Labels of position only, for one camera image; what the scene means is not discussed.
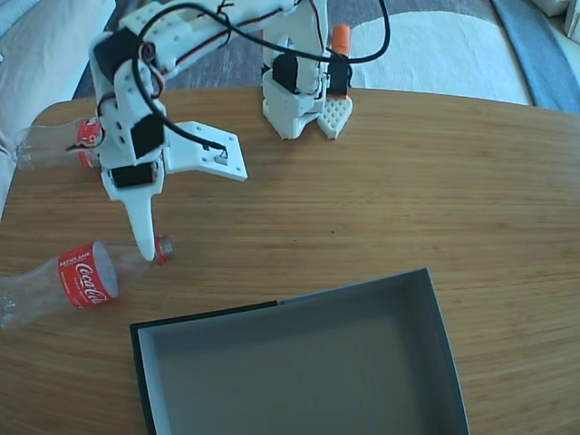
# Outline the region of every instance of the coca-cola logo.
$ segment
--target coca-cola logo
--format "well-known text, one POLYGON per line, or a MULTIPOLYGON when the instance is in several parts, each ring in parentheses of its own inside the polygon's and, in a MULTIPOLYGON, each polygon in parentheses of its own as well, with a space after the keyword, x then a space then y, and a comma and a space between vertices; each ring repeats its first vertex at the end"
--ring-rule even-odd
POLYGON ((79 283, 82 287, 82 293, 88 301, 93 305, 102 304, 107 302, 109 297, 107 294, 99 290, 92 280, 94 275, 94 270, 89 265, 80 263, 75 267, 77 276, 79 277, 79 283))

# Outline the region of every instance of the bottle cap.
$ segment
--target bottle cap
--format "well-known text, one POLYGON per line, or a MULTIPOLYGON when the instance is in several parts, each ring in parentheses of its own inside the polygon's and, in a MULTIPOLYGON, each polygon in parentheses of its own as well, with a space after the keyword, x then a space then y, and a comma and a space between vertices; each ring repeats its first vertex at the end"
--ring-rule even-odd
POLYGON ((173 259, 173 244, 169 236, 155 237, 155 254, 157 261, 162 266, 173 259))
POLYGON ((81 151, 78 156, 81 166, 85 169, 98 169, 101 167, 99 157, 92 151, 81 151))

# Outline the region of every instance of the blue fabric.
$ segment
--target blue fabric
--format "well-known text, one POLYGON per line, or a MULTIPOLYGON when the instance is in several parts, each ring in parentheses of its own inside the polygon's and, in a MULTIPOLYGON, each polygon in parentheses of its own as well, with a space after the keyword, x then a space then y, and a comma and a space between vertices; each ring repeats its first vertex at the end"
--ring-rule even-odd
POLYGON ((492 0, 534 104, 580 113, 580 86, 542 12, 528 0, 492 0))

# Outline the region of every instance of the coca-cola bottle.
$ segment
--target coca-cola bottle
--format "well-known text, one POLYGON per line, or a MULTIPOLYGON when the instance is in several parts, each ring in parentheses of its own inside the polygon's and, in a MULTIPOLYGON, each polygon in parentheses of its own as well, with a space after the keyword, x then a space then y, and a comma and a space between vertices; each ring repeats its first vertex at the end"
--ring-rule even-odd
POLYGON ((156 237, 156 259, 131 244, 92 242, 22 275, 0 277, 0 328, 15 329, 48 314, 84 309, 119 296, 150 267, 173 257, 167 236, 156 237))
POLYGON ((58 127, 34 125, 22 130, 14 139, 16 167, 48 169, 78 167, 98 169, 101 166, 94 149, 101 144, 103 133, 99 118, 80 118, 58 127))

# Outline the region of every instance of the black cable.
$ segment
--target black cable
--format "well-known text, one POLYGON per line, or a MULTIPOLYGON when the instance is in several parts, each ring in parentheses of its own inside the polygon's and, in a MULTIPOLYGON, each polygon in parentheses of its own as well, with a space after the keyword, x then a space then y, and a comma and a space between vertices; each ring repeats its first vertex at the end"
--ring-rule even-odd
MULTIPOLYGON (((277 51, 280 53, 289 53, 289 54, 292 54, 296 57, 302 57, 304 59, 310 59, 312 61, 325 62, 325 63, 356 64, 356 63, 372 62, 372 61, 378 59, 379 57, 381 57, 387 51, 387 48, 389 48, 389 43, 391 41, 391 26, 389 24, 389 13, 387 11, 387 5, 385 4, 385 0, 379 0, 379 5, 381 7, 382 18, 384 21, 384 39, 382 41, 382 46, 376 53, 373 53, 373 54, 370 54, 370 55, 364 56, 364 57, 358 57, 358 58, 348 58, 348 57, 342 57, 342 56, 333 56, 333 57, 319 56, 316 54, 301 52, 299 50, 294 50, 291 48, 283 47, 281 45, 277 45, 275 43, 270 43, 268 41, 265 41, 262 38, 253 36, 252 34, 247 34, 245 31, 243 31, 238 26, 231 24, 229 22, 229 19, 223 18, 221 16, 224 14, 223 12, 221 12, 221 14, 215 13, 215 12, 207 9, 205 6, 200 5, 200 4, 195 4, 195 3, 182 3, 182 4, 178 4, 178 5, 173 5, 173 6, 168 7, 167 9, 164 9, 164 10, 158 12, 157 14, 153 15, 153 17, 151 17, 151 19, 143 26, 143 28, 141 29, 141 31, 137 35, 137 50, 135 51, 135 53, 133 54, 133 56, 131 58, 131 69, 133 72, 133 76, 135 78, 135 83, 137 84, 137 89, 139 90, 141 97, 143 98, 145 103, 148 105, 150 110, 153 112, 153 114, 155 116, 159 117, 162 120, 163 124, 165 126, 167 126, 171 131, 175 132, 176 134, 178 134, 179 136, 181 136, 185 139, 200 143, 201 145, 204 146, 204 148, 213 148, 215 150, 226 150, 226 147, 222 144, 216 143, 212 140, 206 140, 206 139, 200 138, 200 137, 195 136, 195 135, 181 129, 180 127, 178 127, 162 111, 160 111, 157 108, 157 106, 155 105, 155 103, 153 102, 151 97, 148 95, 147 90, 145 89, 145 85, 143 84, 143 80, 141 79, 140 73, 139 73, 139 54, 140 54, 140 47, 145 42, 145 35, 147 34, 149 29, 155 23, 157 23, 163 16, 171 14, 172 12, 175 12, 175 11, 178 11, 181 9, 193 9, 195 11, 201 12, 204 15, 208 15, 213 20, 222 24, 224 27, 226 27, 227 32, 229 34, 231 34, 231 32, 234 32, 234 33, 239 34, 243 38, 245 38, 245 39, 247 39, 255 44, 259 44, 259 45, 264 46, 265 48, 269 48, 271 50, 274 50, 274 51, 277 51)), ((249 20, 248 22, 242 23, 240 25, 250 24, 250 23, 253 23, 254 21, 255 20, 249 20)))
MULTIPOLYGON (((224 12, 224 9, 226 7, 233 6, 234 4, 233 3, 226 3, 226 1, 227 0, 221 0, 221 5, 219 5, 217 7, 217 14, 218 15, 224 15, 224 17, 226 18, 226 21, 227 21, 227 27, 230 27, 231 26, 231 23, 229 22, 229 15, 224 12)), ((225 47, 227 45, 227 43, 229 43, 229 41, 230 41, 231 38, 232 38, 232 31, 230 30, 229 32, 227 32, 226 41, 218 47, 218 50, 220 48, 225 47)))
POLYGON ((316 31, 318 32, 318 42, 320 43, 320 49, 324 51, 326 44, 323 40, 323 33, 320 30, 320 16, 318 15, 318 9, 314 4, 314 0, 310 0, 310 7, 312 7, 312 12, 314 12, 314 19, 316 20, 316 31))

